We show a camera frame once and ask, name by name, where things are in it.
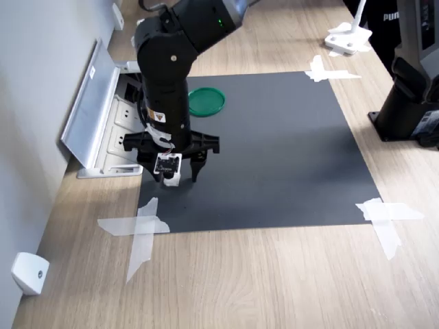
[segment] green lid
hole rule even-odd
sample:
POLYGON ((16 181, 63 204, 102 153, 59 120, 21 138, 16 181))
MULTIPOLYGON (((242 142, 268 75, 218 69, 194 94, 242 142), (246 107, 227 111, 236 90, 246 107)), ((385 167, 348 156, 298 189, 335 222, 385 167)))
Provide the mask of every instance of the green lid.
POLYGON ((189 93, 189 111, 196 117, 218 113, 226 103, 226 96, 215 88, 199 88, 189 93))

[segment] black equipment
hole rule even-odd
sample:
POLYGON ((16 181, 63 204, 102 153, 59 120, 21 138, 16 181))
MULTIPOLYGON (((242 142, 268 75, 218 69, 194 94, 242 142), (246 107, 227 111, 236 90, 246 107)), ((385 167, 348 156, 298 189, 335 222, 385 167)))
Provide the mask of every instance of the black equipment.
POLYGON ((369 117, 383 141, 439 146, 439 0, 398 0, 398 10, 394 86, 369 117))
POLYGON ((137 109, 146 130, 126 134, 123 146, 126 151, 138 149, 137 162, 157 182, 161 174, 165 179, 174 176, 167 171, 154 173, 157 155, 182 154, 182 159, 191 159, 195 182, 208 150, 220 152, 220 138, 191 131, 186 77, 198 55, 241 26, 248 4, 246 0, 181 0, 172 8, 165 4, 146 8, 139 0, 139 5, 148 12, 159 11, 140 23, 134 35, 142 75, 137 109))

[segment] cable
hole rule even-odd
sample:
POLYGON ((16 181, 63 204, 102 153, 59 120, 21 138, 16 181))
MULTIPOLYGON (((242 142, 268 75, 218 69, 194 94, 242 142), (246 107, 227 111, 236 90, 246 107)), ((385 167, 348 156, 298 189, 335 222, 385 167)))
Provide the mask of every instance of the cable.
POLYGON ((143 89, 140 88, 139 94, 137 95, 137 114, 139 115, 139 119, 142 122, 143 127, 146 128, 146 120, 142 113, 142 106, 143 103, 143 89))
POLYGON ((139 7, 147 12, 156 12, 157 10, 164 9, 168 11, 168 7, 165 3, 157 3, 156 5, 153 5, 151 7, 145 7, 144 4, 145 0, 139 0, 139 7))

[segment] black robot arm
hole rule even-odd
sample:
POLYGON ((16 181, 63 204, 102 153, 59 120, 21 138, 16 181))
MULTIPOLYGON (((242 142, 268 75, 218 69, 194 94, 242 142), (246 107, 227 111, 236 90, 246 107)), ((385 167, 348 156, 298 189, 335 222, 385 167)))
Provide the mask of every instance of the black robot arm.
POLYGON ((137 162, 157 182, 161 179, 154 173, 157 155, 182 154, 191 159, 195 182, 207 151, 220 152, 220 139, 191 131, 186 78, 198 55, 241 26, 248 4, 246 0, 181 0, 172 8, 164 4, 146 8, 142 0, 139 4, 149 12, 158 11, 140 23, 134 35, 142 74, 137 106, 146 126, 144 132, 127 134, 123 146, 126 151, 138 150, 137 162))

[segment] warning label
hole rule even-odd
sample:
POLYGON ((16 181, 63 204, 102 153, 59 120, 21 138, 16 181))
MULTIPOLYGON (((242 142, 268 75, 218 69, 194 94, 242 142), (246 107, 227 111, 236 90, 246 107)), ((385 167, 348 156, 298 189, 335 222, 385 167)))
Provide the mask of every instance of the warning label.
POLYGON ((150 108, 148 108, 148 116, 154 121, 166 123, 165 113, 155 112, 155 111, 151 110, 150 108))

